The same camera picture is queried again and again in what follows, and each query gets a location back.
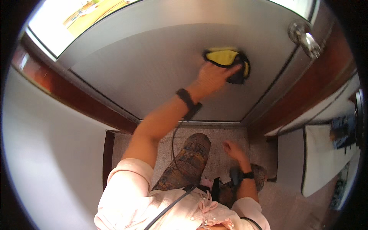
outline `wall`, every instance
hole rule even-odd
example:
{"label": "wall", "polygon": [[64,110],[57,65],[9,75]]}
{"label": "wall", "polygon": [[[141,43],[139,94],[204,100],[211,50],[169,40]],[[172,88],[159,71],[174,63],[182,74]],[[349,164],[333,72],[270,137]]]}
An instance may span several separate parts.
{"label": "wall", "polygon": [[10,68],[2,108],[4,157],[39,229],[95,229],[105,133]]}
{"label": "wall", "polygon": [[[311,120],[310,124],[318,124],[321,122],[326,122],[335,117],[341,117],[345,115],[350,115],[354,113],[355,104],[348,100],[348,98],[356,92],[360,87],[359,76],[355,74],[351,80],[347,81],[339,90],[333,93],[331,96],[326,98],[325,100],[318,103],[316,106],[302,114],[300,117],[296,118],[289,124],[281,127],[281,131],[284,130],[292,130],[298,128],[300,125],[312,119],[315,115],[317,115],[320,111],[322,111],[329,103],[333,102],[335,98],[341,93],[341,95],[323,112],[318,114],[313,120]],[[277,128],[269,133],[266,136],[274,136],[280,129]]]}

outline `cleaning cloth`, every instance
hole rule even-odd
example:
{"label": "cleaning cloth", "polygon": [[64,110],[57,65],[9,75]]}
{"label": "cleaning cloth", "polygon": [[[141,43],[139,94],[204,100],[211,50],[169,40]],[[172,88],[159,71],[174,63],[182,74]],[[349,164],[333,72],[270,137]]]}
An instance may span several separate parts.
{"label": "cleaning cloth", "polygon": [[244,80],[249,76],[249,60],[242,51],[226,48],[212,48],[204,51],[203,58],[205,61],[209,61],[222,68],[231,68],[235,65],[241,64],[241,70],[226,80],[229,83],[239,85],[244,84]]}

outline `patterned pants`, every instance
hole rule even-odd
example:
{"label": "patterned pants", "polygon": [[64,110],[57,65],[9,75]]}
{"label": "patterned pants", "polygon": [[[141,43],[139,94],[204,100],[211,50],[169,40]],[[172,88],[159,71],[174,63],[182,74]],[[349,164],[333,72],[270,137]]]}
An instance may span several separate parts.
{"label": "patterned pants", "polygon": [[[208,160],[211,142],[205,134],[196,133],[188,137],[180,153],[175,157],[178,167],[172,160],[152,190],[167,191],[199,184]],[[266,170],[251,164],[258,192],[263,188]],[[220,203],[229,207],[234,203],[234,186],[231,182],[221,186]]]}

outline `person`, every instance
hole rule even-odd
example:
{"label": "person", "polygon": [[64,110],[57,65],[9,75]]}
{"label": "person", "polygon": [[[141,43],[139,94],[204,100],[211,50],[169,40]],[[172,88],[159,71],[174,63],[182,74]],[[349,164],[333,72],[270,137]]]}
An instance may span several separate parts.
{"label": "person", "polygon": [[[186,92],[197,104],[225,85],[226,79],[240,68],[226,69],[206,62]],[[159,213],[186,193],[183,188],[200,182],[211,145],[208,137],[200,133],[186,140],[175,157],[177,167],[171,162],[157,184],[152,186],[151,182],[159,141],[188,113],[188,107],[180,96],[175,95],[138,125],[122,160],[109,174],[94,219],[98,229],[143,230]],[[238,161],[243,173],[251,172],[250,161],[237,143],[225,141],[223,147],[230,157]],[[256,183],[252,178],[245,178],[236,191],[236,201],[231,209],[213,201],[208,190],[195,188],[150,229],[269,230],[269,223],[261,210]]]}

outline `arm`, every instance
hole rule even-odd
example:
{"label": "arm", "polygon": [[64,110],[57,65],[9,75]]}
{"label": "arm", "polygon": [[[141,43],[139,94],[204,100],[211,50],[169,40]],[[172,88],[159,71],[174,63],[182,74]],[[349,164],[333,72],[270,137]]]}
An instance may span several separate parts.
{"label": "arm", "polygon": [[[226,79],[236,73],[241,66],[225,69],[206,62],[199,71],[198,78],[186,88],[195,104],[203,97],[220,89]],[[134,131],[132,140],[122,159],[136,158],[154,168],[159,141],[170,132],[188,112],[184,101],[177,95],[150,112]]]}
{"label": "arm", "polygon": [[[233,159],[237,160],[240,169],[243,173],[249,173],[252,171],[249,158],[245,155],[245,152],[240,148],[240,146],[233,141],[225,141],[223,143],[225,152]],[[236,193],[236,200],[243,197],[251,197],[256,202],[258,202],[257,187],[255,185],[254,179],[243,179]]]}

